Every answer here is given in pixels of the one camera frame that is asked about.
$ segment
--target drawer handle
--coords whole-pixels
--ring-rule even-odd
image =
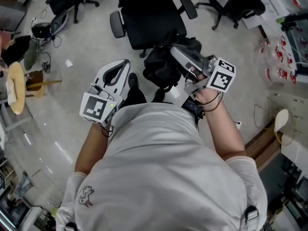
[[[299,99],[293,99],[294,102],[297,102],[297,103],[304,103],[304,101],[302,100],[299,100]]]
[[[295,115],[294,118],[298,118],[298,119],[304,120],[303,117],[301,117],[301,116],[299,116],[299,115],[298,115],[298,116]]]

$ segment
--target shoe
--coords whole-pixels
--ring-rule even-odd
[[[155,93],[152,103],[162,103],[165,99],[165,92],[162,89],[158,89]]]
[[[137,86],[139,87],[138,77],[135,73],[130,73],[128,76],[128,86],[130,89]]]

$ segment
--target black bag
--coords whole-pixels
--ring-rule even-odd
[[[178,38],[171,41],[171,36],[166,44],[159,48],[154,48],[144,61],[145,70],[143,76],[153,82],[165,92],[170,91],[173,86],[178,85],[182,74],[186,74],[183,67],[173,58],[170,49],[173,44],[182,44],[188,48],[201,52],[202,45],[196,38]]]

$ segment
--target gray floor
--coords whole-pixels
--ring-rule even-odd
[[[138,74],[141,90],[150,101],[157,87],[142,77],[143,60],[139,51],[131,49],[127,37],[115,39],[109,25],[109,14],[117,10],[118,0],[97,0],[100,7],[92,4],[80,7],[79,23],[73,24],[73,11],[70,12],[69,23],[59,33],[62,43],[54,48],[52,42],[46,45],[51,54],[51,73],[45,80],[62,79],[61,84],[48,86],[46,95],[41,99],[28,98],[33,120],[12,131],[11,143],[5,152],[18,174],[26,170],[33,175],[34,188],[27,198],[34,205],[48,205],[50,199],[56,203],[61,201],[66,188],[67,177],[74,169],[74,162],[87,135],[90,123],[79,115],[83,92],[87,91],[96,72],[105,64],[129,59],[131,71]],[[179,0],[173,0],[180,7]],[[20,26],[24,34],[28,34],[32,18],[46,7],[45,0],[31,2],[26,17]],[[46,17],[37,23],[50,22],[54,17],[47,8]],[[237,66],[237,77],[224,102],[234,121],[242,121],[241,134],[245,142],[254,137],[259,130],[253,119],[254,104],[266,106],[268,92],[258,76],[253,64],[253,52],[261,39],[257,28],[246,29],[242,22],[236,30],[228,18],[222,18],[219,28],[214,32],[216,14],[204,7],[198,9],[198,17],[189,20],[182,15],[189,37],[197,37],[201,41],[203,55],[215,54]],[[32,70],[40,69],[40,59]],[[68,67],[69,60],[73,65]],[[261,126],[264,114],[257,114],[257,123]],[[31,145],[24,137],[27,134]],[[211,135],[205,120],[200,123],[200,136],[205,145],[213,147]]]

